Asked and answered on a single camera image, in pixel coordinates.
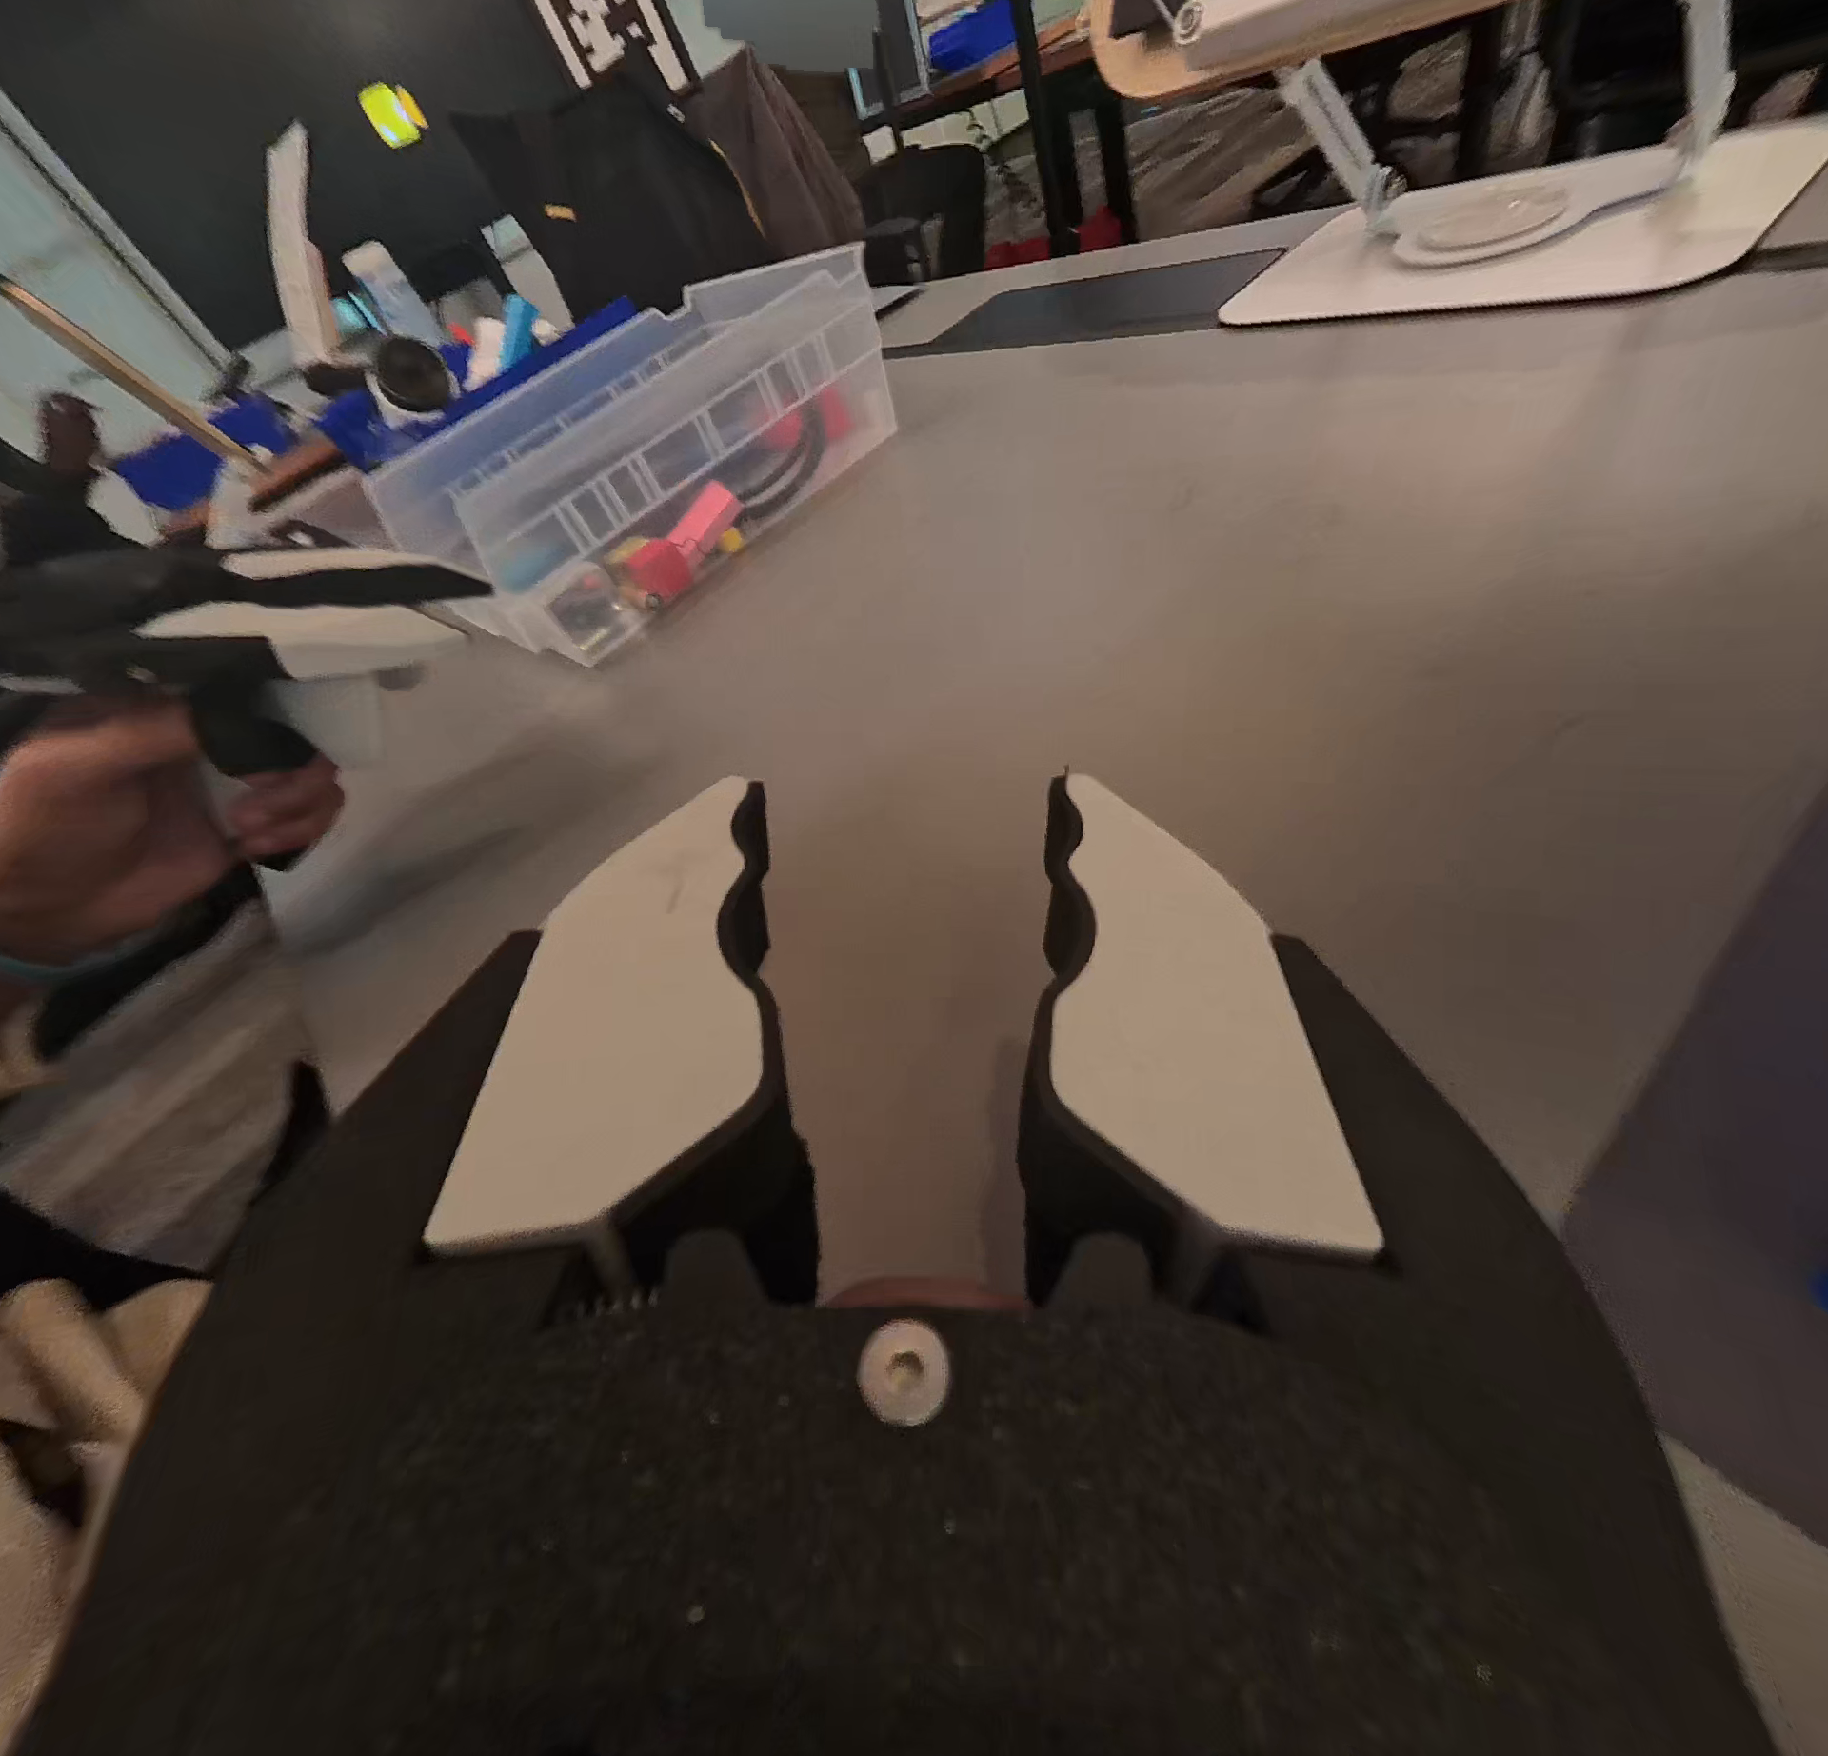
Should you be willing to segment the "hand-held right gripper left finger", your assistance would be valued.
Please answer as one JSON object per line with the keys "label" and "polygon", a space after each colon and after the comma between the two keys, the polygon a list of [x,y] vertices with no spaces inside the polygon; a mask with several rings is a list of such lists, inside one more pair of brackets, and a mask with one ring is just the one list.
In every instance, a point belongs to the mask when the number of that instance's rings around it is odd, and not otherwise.
{"label": "hand-held right gripper left finger", "polygon": [[551,909],[426,1215],[431,1257],[659,1257],[655,1208],[782,1090],[765,872],[765,787],[727,776]]}

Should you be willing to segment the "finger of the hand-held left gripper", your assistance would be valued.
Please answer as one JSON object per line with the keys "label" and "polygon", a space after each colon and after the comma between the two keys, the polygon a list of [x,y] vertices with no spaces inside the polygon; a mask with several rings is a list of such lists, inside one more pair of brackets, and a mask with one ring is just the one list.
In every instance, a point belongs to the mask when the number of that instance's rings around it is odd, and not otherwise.
{"label": "finger of the hand-held left gripper", "polygon": [[157,614],[137,637],[260,637],[276,653],[439,653],[470,644],[463,624],[446,624],[417,607],[260,607],[206,600]]}
{"label": "finger of the hand-held left gripper", "polygon": [[222,596],[242,600],[475,600],[492,583],[392,549],[249,549],[214,553]]}

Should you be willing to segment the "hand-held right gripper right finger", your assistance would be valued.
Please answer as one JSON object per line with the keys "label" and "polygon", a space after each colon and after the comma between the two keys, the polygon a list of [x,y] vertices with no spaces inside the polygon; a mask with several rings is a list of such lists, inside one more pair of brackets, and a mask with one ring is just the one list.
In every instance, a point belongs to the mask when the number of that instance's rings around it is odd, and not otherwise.
{"label": "hand-held right gripper right finger", "polygon": [[1385,1236],[1269,922],[1080,770],[1046,788],[1046,982],[1017,1167],[1039,1236],[1376,1264]]}

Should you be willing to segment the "clear plastic organizer tray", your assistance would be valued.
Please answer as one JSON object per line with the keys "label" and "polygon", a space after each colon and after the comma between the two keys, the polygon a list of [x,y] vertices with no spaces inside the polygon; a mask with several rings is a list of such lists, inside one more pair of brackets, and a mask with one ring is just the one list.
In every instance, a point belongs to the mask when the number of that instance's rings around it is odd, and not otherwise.
{"label": "clear plastic organizer tray", "polygon": [[[618,345],[634,367],[512,460],[454,484],[423,472],[364,482],[396,549],[492,583],[490,599],[462,603],[472,623],[585,668],[706,588],[898,429],[859,243],[703,281],[675,313],[645,313],[653,321]],[[812,410],[833,383],[855,396],[861,426],[845,444],[825,441]],[[667,538],[708,478],[741,497],[748,549],[710,555],[684,599],[650,611],[623,586],[618,550]],[[525,596],[500,594],[492,553],[537,527],[565,531],[581,558]]]}

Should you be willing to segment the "grey desk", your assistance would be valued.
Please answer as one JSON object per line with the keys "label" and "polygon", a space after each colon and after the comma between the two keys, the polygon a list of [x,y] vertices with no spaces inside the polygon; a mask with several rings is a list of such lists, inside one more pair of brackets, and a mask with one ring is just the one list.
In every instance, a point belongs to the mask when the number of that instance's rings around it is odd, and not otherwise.
{"label": "grey desk", "polygon": [[335,1109],[606,853],[769,791],[827,1286],[1022,1268],[1046,783],[1348,982],[1559,1221],[1825,787],[1825,184],[1631,305],[943,351],[602,669],[478,641],[271,882]]}

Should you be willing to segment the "person's left hand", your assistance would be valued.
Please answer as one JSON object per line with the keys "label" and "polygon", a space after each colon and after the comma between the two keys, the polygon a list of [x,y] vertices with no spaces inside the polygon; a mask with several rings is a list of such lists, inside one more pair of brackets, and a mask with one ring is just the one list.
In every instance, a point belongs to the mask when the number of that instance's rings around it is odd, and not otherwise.
{"label": "person's left hand", "polygon": [[60,968],[137,941],[238,869],[313,849],[341,811],[324,759],[218,811],[184,701],[76,701],[2,759],[2,958]]}

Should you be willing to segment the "wooden stick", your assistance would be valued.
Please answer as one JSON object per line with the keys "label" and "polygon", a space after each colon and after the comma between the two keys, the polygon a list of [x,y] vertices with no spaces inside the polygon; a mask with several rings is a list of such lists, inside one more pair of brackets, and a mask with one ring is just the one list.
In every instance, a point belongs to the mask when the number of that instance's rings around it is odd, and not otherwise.
{"label": "wooden stick", "polygon": [[247,478],[264,478],[267,463],[245,441],[237,441],[219,431],[201,407],[176,396],[149,374],[128,363],[121,354],[108,350],[100,338],[80,328],[74,321],[63,318],[55,306],[26,290],[21,282],[2,276],[2,301],[9,301],[35,330],[59,345],[67,354],[88,365],[92,374],[104,377],[120,391],[149,407],[172,429],[201,441],[222,463],[237,468]]}

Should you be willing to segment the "white paper strip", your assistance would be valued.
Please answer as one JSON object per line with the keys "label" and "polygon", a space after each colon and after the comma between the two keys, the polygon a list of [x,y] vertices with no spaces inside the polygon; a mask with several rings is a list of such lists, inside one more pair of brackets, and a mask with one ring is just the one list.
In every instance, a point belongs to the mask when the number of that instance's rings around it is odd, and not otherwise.
{"label": "white paper strip", "polygon": [[292,361],[305,374],[340,354],[328,272],[307,233],[307,130],[288,121],[264,150],[267,257]]}

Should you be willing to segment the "blue plastic parts bin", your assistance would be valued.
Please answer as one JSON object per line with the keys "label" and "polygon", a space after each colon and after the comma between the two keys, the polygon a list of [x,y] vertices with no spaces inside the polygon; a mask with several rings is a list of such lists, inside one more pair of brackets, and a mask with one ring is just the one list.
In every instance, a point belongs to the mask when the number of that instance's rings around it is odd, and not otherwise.
{"label": "blue plastic parts bin", "polygon": [[565,416],[596,390],[627,374],[634,363],[618,358],[618,345],[650,321],[627,300],[614,300],[504,371],[499,363],[500,314],[484,314],[470,341],[437,347],[446,351],[462,396],[439,423],[423,431],[390,431],[380,422],[369,394],[377,341],[358,361],[309,367],[307,390],[315,394],[315,407],[307,414],[307,426],[341,463],[370,477],[423,472],[431,482],[454,484],[487,475],[512,460],[516,448],[561,426]]}

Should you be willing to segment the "black jacket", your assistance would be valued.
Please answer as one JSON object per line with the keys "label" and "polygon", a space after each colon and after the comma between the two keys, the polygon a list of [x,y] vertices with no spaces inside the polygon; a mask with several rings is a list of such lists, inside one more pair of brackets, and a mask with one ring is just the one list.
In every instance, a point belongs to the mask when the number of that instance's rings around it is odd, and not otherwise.
{"label": "black jacket", "polygon": [[576,325],[614,301],[675,313],[690,285],[778,260],[739,175],[691,132],[647,52],[556,105],[454,112],[450,128]]}

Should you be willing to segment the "person's cream sweater torso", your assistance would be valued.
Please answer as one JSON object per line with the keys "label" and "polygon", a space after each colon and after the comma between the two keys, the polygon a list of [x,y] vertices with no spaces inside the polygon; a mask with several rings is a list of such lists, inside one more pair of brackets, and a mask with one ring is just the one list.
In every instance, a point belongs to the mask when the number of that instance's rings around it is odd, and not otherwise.
{"label": "person's cream sweater torso", "polygon": [[68,1644],[124,1469],[214,1284],[2,1200],[2,1750]]}

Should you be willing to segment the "brown jacket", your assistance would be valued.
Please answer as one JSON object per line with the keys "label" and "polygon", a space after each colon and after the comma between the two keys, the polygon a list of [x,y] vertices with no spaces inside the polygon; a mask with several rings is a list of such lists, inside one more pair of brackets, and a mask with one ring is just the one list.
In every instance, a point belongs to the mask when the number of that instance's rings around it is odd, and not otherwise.
{"label": "brown jacket", "polygon": [[864,206],[777,71],[739,44],[684,104],[686,128],[739,183],[773,260],[864,243]]}

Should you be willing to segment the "framed marker poster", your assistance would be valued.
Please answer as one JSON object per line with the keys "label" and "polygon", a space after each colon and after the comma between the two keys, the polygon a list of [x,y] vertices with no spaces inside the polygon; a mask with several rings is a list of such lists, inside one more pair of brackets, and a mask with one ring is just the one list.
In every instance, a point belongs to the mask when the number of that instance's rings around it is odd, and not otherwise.
{"label": "framed marker poster", "polygon": [[634,56],[653,60],[674,100],[703,80],[667,0],[525,0],[576,90],[592,92]]}

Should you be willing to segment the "white tablet stand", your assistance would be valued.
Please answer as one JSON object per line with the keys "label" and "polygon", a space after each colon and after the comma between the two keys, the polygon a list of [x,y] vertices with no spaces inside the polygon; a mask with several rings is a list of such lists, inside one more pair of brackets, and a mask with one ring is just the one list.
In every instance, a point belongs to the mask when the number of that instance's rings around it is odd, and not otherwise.
{"label": "white tablet stand", "polygon": [[1219,310],[1233,328],[1661,294],[1748,257],[1825,166],[1824,130],[1726,130],[1731,0],[1678,0],[1684,114],[1663,143],[1434,191],[1400,191],[1325,52],[1434,8],[1511,0],[1153,3],[1188,69],[1272,75],[1351,196]]}

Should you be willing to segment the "large black wall screen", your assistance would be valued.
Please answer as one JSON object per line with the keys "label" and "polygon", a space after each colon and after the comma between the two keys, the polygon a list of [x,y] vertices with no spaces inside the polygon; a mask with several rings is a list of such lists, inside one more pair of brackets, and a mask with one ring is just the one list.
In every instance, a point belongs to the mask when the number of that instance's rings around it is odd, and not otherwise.
{"label": "large black wall screen", "polygon": [[[356,100],[401,83],[426,114],[385,149]],[[525,0],[2,0],[2,90],[222,345],[284,325],[264,150],[307,130],[307,233],[332,276],[381,241],[410,268],[500,219],[450,130],[569,90]]]}

